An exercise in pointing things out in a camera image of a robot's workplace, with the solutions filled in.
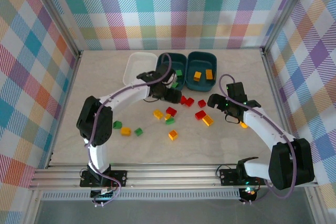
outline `marble surface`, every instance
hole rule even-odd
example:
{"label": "marble surface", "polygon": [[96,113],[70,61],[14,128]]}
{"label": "marble surface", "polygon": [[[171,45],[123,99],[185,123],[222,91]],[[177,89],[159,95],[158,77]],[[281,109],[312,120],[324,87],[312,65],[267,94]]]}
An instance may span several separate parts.
{"label": "marble surface", "polygon": [[[169,50],[188,55],[194,50]],[[244,84],[250,100],[257,100],[266,113],[277,123],[275,102],[264,70],[259,50],[199,50],[213,53],[217,57],[217,80],[223,73],[230,73],[236,81]],[[85,51],[79,66],[70,99],[65,110],[51,164],[86,163],[87,151],[83,139],[76,128],[76,121],[84,100],[93,95],[101,97],[112,93],[124,85],[122,77],[128,56],[134,51]],[[163,50],[150,50],[160,55]],[[142,128],[144,134],[137,137],[120,135],[114,130],[108,141],[108,156],[111,163],[236,163],[251,156],[269,156],[270,150],[252,129],[243,129],[239,124],[227,123],[225,114],[217,109],[203,109],[214,119],[207,127],[203,121],[197,121],[194,114],[200,110],[197,101],[213,93],[220,93],[218,82],[210,92],[196,92],[184,87],[183,95],[195,100],[191,108],[180,104],[158,101],[146,103],[139,101],[120,114],[123,126],[133,131]],[[176,123],[165,125],[164,119],[158,121],[152,114],[156,109],[165,112],[171,106],[177,110]],[[176,130],[179,137],[171,141],[168,133]]]}

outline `toy block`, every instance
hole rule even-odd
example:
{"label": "toy block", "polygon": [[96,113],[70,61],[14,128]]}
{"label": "toy block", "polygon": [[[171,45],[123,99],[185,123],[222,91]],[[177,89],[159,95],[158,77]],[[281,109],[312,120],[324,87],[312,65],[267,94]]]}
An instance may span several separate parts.
{"label": "toy block", "polygon": [[245,123],[243,123],[243,122],[240,122],[240,125],[241,125],[241,127],[243,127],[244,129],[248,128],[248,126],[247,126]]}
{"label": "toy block", "polygon": [[214,120],[208,115],[202,118],[203,122],[205,122],[206,125],[210,126],[211,124],[214,123]]}
{"label": "toy block", "polygon": [[194,99],[192,99],[191,97],[185,102],[185,105],[187,105],[188,107],[191,107],[191,105],[193,105],[195,102]]}
{"label": "toy block", "polygon": [[134,131],[134,133],[135,133],[137,136],[140,136],[140,135],[143,133],[143,131],[142,131],[141,128],[137,128],[137,129]]}
{"label": "toy block", "polygon": [[204,112],[204,110],[201,110],[201,111],[199,111],[195,114],[195,117],[196,117],[197,120],[200,120],[205,116],[206,116],[206,113]]}
{"label": "toy block", "polygon": [[167,114],[170,114],[171,116],[175,116],[177,113],[177,110],[173,109],[172,107],[168,107],[168,109],[166,110]]}
{"label": "toy block", "polygon": [[182,70],[177,70],[177,71],[175,71],[175,73],[176,73],[176,75],[177,75],[177,77],[182,77]]}
{"label": "toy block", "polygon": [[181,97],[181,101],[180,101],[180,103],[183,105],[186,101],[187,101],[187,98],[183,95],[183,96]]}
{"label": "toy block", "polygon": [[207,80],[213,80],[214,79],[213,76],[212,76],[212,70],[211,69],[205,70],[205,78]]}
{"label": "toy block", "polygon": [[174,141],[175,139],[177,139],[178,138],[178,133],[177,133],[177,131],[176,130],[173,130],[173,131],[171,131],[170,133],[169,133],[169,137],[170,137],[170,139],[172,140],[172,141]]}
{"label": "toy block", "polygon": [[170,124],[173,124],[175,123],[175,119],[174,118],[169,118],[168,120],[166,120],[166,124],[167,125],[170,125]]}
{"label": "toy block", "polygon": [[167,114],[167,115],[164,117],[164,119],[167,121],[171,116],[172,116],[172,115]]}
{"label": "toy block", "polygon": [[198,106],[199,106],[200,108],[203,108],[205,105],[206,105],[206,102],[205,102],[204,100],[200,100],[200,101],[198,101]]}
{"label": "toy block", "polygon": [[121,127],[122,127],[122,123],[120,121],[115,121],[113,123],[113,128],[114,129],[121,129]]}
{"label": "toy block", "polygon": [[163,113],[160,110],[155,110],[153,115],[159,120],[163,117]]}
{"label": "toy block", "polygon": [[122,127],[120,130],[122,136],[130,136],[131,135],[131,128]]}
{"label": "toy block", "polygon": [[194,75],[194,81],[199,81],[201,79],[201,75],[202,75],[201,72],[196,71]]}

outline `teal bin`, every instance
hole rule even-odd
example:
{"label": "teal bin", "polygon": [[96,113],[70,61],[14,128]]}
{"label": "teal bin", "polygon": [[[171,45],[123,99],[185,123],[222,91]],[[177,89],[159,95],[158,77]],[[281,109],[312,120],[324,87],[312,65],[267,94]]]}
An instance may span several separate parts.
{"label": "teal bin", "polygon": [[[205,78],[205,70],[211,69],[213,80]],[[200,81],[194,81],[195,72],[201,72]],[[186,85],[191,90],[208,92],[216,83],[217,58],[209,52],[191,52],[188,55]]]}
{"label": "teal bin", "polygon": [[[181,70],[182,75],[177,78],[177,87],[174,89],[182,90],[185,84],[185,73],[186,73],[186,66],[187,66],[187,57],[183,54],[177,54],[174,52],[168,53],[172,59],[172,68],[177,71]],[[158,61],[156,63],[156,68],[158,68],[159,65],[162,64],[162,57],[164,54],[161,54],[158,58]],[[168,58],[164,57],[163,63],[169,64]]]}

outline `yellow block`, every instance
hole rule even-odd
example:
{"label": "yellow block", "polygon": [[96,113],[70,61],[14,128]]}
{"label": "yellow block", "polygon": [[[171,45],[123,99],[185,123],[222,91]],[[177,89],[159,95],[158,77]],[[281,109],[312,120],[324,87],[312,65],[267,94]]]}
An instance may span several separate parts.
{"label": "yellow block", "polygon": [[131,128],[122,127],[120,130],[122,136],[130,136],[131,135]]}
{"label": "yellow block", "polygon": [[176,130],[173,130],[173,131],[171,131],[171,132],[169,133],[169,137],[170,137],[170,139],[171,139],[172,141],[174,141],[175,139],[177,139],[178,136],[179,136],[179,134],[177,133]]}
{"label": "yellow block", "polygon": [[194,81],[199,81],[201,79],[201,75],[202,75],[201,72],[196,71],[194,75]]}
{"label": "yellow block", "polygon": [[214,123],[214,120],[210,116],[208,116],[208,115],[206,115],[205,117],[203,117],[202,120],[208,126],[210,126],[211,124]]}
{"label": "yellow block", "polygon": [[172,116],[172,115],[167,114],[167,115],[164,117],[164,119],[167,121],[171,116]]}
{"label": "yellow block", "polygon": [[159,120],[163,117],[163,113],[160,110],[155,110],[153,115]]}
{"label": "yellow block", "polygon": [[245,123],[243,123],[243,122],[240,122],[240,125],[241,125],[241,127],[243,127],[244,129],[248,128],[248,126],[247,126]]}
{"label": "yellow block", "polygon": [[206,76],[206,79],[207,79],[207,80],[212,80],[212,79],[214,79],[213,76],[212,76],[212,70],[211,70],[211,69],[207,69],[207,70],[205,70],[205,76]]}

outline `green block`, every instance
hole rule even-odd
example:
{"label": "green block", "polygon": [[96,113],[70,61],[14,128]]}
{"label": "green block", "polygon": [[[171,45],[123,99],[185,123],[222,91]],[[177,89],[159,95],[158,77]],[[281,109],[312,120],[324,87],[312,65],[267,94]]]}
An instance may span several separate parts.
{"label": "green block", "polygon": [[176,75],[177,75],[177,76],[182,76],[182,70],[180,70],[180,69],[177,70],[177,71],[176,71]]}
{"label": "green block", "polygon": [[115,121],[113,123],[113,128],[114,129],[121,129],[121,127],[122,127],[122,123],[120,121]]}
{"label": "green block", "polygon": [[140,136],[143,133],[141,128],[137,128],[134,132],[137,136]]}
{"label": "green block", "polygon": [[167,125],[172,124],[172,123],[175,123],[175,119],[173,117],[171,117],[168,120],[166,120],[166,124]]}

